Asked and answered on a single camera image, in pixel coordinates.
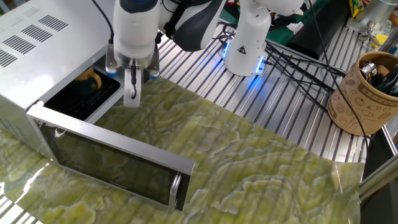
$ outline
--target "warning label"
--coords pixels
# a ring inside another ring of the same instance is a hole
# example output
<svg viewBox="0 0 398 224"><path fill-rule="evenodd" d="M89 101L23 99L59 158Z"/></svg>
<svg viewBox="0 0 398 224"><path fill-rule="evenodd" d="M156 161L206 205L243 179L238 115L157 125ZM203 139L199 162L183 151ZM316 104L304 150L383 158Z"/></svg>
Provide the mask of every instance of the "warning label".
<svg viewBox="0 0 398 224"><path fill-rule="evenodd" d="M241 52L242 54L246 54L246 50L244 49L244 46L240 47L238 49L238 52Z"/></svg>

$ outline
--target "microwave door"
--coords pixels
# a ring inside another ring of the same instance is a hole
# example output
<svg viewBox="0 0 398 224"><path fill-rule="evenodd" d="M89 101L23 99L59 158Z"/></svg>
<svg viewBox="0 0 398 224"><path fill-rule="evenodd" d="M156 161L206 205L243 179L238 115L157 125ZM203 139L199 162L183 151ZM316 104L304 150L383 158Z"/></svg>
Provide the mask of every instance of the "microwave door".
<svg viewBox="0 0 398 224"><path fill-rule="evenodd" d="M195 163L42 106L28 117L61 166L182 211Z"/></svg>

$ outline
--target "microwave door handle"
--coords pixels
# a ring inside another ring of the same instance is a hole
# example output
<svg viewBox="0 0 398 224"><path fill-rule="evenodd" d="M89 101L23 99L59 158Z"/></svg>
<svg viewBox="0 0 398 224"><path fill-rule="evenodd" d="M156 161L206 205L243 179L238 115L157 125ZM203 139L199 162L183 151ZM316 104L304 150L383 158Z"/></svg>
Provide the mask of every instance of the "microwave door handle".
<svg viewBox="0 0 398 224"><path fill-rule="evenodd" d="M180 186L180 182L181 182L181 175L177 174L174 177L173 183L172 183L172 187L170 188L170 197L169 197L169 208L167 209L167 211L169 213L173 213L174 209L175 209L175 204L176 199L177 199L177 190L178 187Z"/></svg>

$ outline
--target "green marble-patterned mat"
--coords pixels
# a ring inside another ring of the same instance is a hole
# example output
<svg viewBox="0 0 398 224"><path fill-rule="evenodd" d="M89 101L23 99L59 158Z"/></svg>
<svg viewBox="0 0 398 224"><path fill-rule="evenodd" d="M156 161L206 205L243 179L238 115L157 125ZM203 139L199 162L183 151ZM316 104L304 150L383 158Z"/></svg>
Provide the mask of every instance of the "green marble-patterned mat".
<svg viewBox="0 0 398 224"><path fill-rule="evenodd" d="M43 223L359 223L363 164L320 158L164 79L96 124L196 162L183 213L71 173L0 130L0 194Z"/></svg>

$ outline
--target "microwave window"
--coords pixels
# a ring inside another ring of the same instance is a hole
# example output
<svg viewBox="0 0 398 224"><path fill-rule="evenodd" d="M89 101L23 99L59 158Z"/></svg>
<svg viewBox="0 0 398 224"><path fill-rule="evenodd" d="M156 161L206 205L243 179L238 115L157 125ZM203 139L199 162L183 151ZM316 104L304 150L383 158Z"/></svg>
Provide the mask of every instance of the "microwave window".
<svg viewBox="0 0 398 224"><path fill-rule="evenodd" d="M176 171L45 123L39 127L62 166L168 205Z"/></svg>

